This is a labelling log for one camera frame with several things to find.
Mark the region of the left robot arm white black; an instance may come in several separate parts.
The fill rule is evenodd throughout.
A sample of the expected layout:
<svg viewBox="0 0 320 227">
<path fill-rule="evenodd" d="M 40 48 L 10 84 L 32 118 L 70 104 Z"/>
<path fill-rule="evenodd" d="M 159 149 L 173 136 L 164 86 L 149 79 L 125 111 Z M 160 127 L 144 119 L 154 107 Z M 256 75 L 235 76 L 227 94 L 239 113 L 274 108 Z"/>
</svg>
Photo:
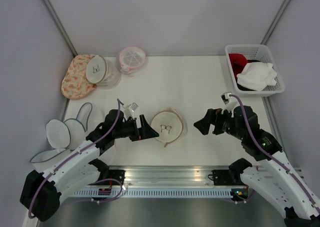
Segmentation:
<svg viewBox="0 0 320 227">
<path fill-rule="evenodd" d="M 114 145 L 116 139 L 129 138 L 136 142 L 159 136 L 144 115 L 141 114 L 139 120 L 140 127 L 136 118 L 125 118 L 121 110 L 112 109 L 70 154 L 46 170 L 31 171 L 26 176 L 20 196 L 28 217 L 44 222 L 76 191 L 94 183 L 106 184 L 109 166 L 99 157 Z"/>
</svg>

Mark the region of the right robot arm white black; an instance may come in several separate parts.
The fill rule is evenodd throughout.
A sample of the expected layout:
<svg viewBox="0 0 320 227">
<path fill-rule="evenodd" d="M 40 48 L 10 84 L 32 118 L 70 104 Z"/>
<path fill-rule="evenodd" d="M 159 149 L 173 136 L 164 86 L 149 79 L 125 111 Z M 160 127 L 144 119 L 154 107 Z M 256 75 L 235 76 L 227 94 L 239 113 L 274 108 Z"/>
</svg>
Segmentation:
<svg viewBox="0 0 320 227">
<path fill-rule="evenodd" d="M 267 200 L 284 218 L 287 227 L 318 227 L 320 199 L 308 188 L 290 164 L 282 146 L 269 132 L 260 128 L 257 114 L 250 106 L 238 106 L 233 111 L 208 109 L 194 127 L 202 135 L 228 134 L 240 140 L 247 154 L 263 166 L 276 181 L 263 178 L 245 158 L 228 167 L 228 179 L 235 185 L 249 186 Z"/>
</svg>

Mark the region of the beige round mesh laundry bag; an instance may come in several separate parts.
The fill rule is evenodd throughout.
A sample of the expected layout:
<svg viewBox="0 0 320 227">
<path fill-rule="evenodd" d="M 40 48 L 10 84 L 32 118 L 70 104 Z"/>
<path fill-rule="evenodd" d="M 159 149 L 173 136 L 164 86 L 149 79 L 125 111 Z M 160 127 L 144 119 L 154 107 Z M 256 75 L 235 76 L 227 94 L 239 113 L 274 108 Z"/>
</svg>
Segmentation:
<svg viewBox="0 0 320 227">
<path fill-rule="evenodd" d="M 159 134 L 155 139 L 164 148 L 177 142 L 188 132 L 187 122 L 183 116 L 172 107 L 166 107 L 157 112 L 151 119 L 150 126 Z"/>
</svg>

